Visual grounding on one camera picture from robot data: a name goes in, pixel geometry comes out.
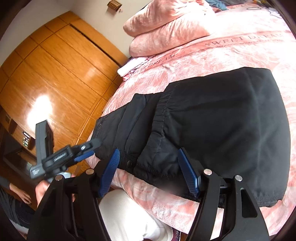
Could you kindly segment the black padded pants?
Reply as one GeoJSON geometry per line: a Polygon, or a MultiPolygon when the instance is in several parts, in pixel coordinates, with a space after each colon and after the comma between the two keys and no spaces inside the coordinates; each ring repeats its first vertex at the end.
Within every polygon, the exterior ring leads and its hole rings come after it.
{"type": "Polygon", "coordinates": [[[162,190],[193,200],[178,150],[224,178],[242,176],[259,206],[283,199],[290,169],[290,129],[272,72],[243,67],[135,94],[100,117],[95,155],[120,150],[119,168],[162,190]]]}

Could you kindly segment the wooden wardrobe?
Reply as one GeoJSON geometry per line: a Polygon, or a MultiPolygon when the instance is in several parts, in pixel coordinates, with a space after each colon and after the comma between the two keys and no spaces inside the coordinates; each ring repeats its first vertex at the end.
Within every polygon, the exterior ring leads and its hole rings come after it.
{"type": "Polygon", "coordinates": [[[54,150],[86,142],[122,83],[127,57],[71,11],[45,23],[1,65],[1,124],[16,140],[10,161],[36,164],[35,125],[46,120],[54,150]]]}

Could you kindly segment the folded white pink towel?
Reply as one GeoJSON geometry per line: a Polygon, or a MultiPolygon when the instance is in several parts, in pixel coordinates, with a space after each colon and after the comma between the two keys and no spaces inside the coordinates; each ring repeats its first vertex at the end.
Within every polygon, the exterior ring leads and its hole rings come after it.
{"type": "Polygon", "coordinates": [[[140,65],[146,63],[151,59],[151,56],[131,58],[125,65],[118,69],[117,73],[120,77],[126,76],[132,70],[135,70],[140,65]]]}

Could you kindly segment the pink Sweet Dream bedspread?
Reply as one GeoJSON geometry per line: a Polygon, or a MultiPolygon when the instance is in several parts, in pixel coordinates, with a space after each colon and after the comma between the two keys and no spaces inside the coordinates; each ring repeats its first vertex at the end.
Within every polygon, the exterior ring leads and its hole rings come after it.
{"type": "MultiPolygon", "coordinates": [[[[271,235],[295,207],[295,38],[284,20],[252,4],[215,15],[216,30],[208,37],[153,56],[124,81],[102,116],[129,103],[135,94],[154,94],[172,82],[243,67],[269,69],[280,91],[290,129],[290,169],[283,199],[260,206],[271,235]]],[[[189,232],[198,203],[154,187],[118,168],[113,185],[162,222],[189,232]]]]}

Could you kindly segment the blue garment on bed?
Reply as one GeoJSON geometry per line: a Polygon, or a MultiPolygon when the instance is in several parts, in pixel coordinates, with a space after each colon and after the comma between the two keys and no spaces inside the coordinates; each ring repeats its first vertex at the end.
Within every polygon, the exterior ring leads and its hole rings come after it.
{"type": "Polygon", "coordinates": [[[206,2],[213,8],[225,11],[228,6],[234,5],[233,1],[225,0],[206,0],[206,2]]]}

